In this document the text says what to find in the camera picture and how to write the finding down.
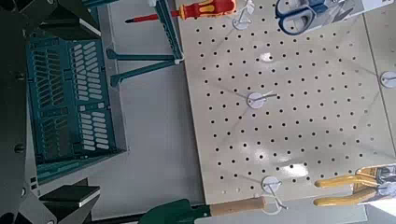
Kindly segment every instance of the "yellow plier handle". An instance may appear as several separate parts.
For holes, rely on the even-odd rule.
[[[353,205],[373,198],[376,190],[373,188],[362,189],[346,197],[319,198],[314,200],[316,206]]]
[[[365,175],[342,175],[332,179],[318,180],[315,186],[318,188],[331,188],[349,184],[363,184],[367,187],[377,187],[375,179]]]

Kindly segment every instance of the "white pegboard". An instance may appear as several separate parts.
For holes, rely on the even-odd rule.
[[[283,201],[335,193],[348,187],[313,183],[394,161],[362,17],[292,37],[274,3],[256,1],[245,31],[230,17],[179,22],[207,203],[262,193],[267,175]],[[269,91],[279,97],[248,107]]]
[[[375,69],[379,76],[396,71],[396,5],[381,7],[364,15],[375,58]],[[396,140],[396,89],[381,86],[393,142]]]

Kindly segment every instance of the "tool handle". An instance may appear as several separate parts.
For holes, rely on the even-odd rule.
[[[265,206],[264,197],[245,199],[230,203],[216,203],[210,205],[212,217],[224,216],[248,210],[263,209]]]
[[[180,18],[216,17],[231,14],[236,9],[235,0],[206,0],[188,6],[180,6]]]
[[[314,200],[316,206],[353,205],[373,198],[376,190],[373,188],[362,189],[346,197],[319,198]]]
[[[364,175],[342,175],[336,178],[317,180],[315,186],[318,188],[331,188],[349,184],[363,184],[367,187],[377,187],[375,179]]]

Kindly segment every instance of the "teal plastic crate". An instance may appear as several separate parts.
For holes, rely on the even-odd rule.
[[[38,171],[46,170],[43,178],[59,175],[63,164],[73,167],[70,161],[120,153],[101,40],[64,41],[37,31],[26,54],[35,157]],[[58,172],[49,175],[46,164]]]

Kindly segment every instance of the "green tool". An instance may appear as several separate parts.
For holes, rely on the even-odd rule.
[[[259,197],[230,203],[201,205],[192,209],[189,200],[182,199],[152,208],[140,218],[138,224],[193,224],[197,218],[263,209],[264,206],[264,198]]]

